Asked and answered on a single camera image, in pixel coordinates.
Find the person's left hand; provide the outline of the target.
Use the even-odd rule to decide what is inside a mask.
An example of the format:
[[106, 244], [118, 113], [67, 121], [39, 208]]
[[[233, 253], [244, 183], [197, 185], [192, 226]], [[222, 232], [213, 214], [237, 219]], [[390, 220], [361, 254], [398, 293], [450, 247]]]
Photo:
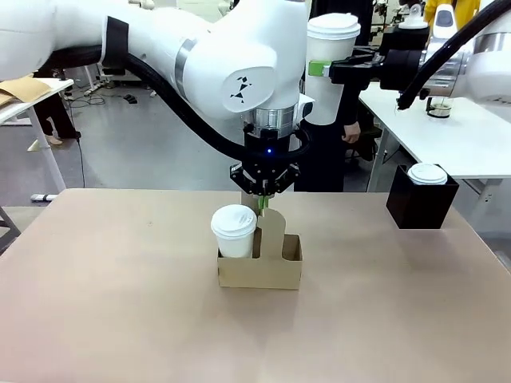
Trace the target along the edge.
[[360, 134], [361, 129], [358, 121], [354, 122], [353, 124], [345, 124], [343, 141], [347, 144], [354, 144], [358, 141]]

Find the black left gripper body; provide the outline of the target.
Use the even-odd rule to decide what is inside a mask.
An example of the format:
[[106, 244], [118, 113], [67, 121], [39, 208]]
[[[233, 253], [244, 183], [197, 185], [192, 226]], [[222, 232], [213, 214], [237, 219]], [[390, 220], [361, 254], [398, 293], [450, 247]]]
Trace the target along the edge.
[[265, 180], [271, 178], [272, 173], [276, 173], [279, 176], [287, 169], [290, 163], [277, 163], [274, 158], [277, 155], [286, 155], [297, 150], [299, 148], [299, 141], [295, 138], [294, 134], [283, 138], [265, 140], [245, 132], [244, 146], [251, 152], [258, 152], [268, 159], [269, 164], [243, 162], [243, 167], [250, 177], [263, 184]]

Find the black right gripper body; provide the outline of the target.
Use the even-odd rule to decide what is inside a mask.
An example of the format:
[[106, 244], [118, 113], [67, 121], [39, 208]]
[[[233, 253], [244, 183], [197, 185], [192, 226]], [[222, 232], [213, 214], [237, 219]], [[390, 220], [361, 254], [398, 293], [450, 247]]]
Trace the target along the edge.
[[421, 50], [390, 49], [378, 72], [381, 89], [405, 91], [415, 78]]

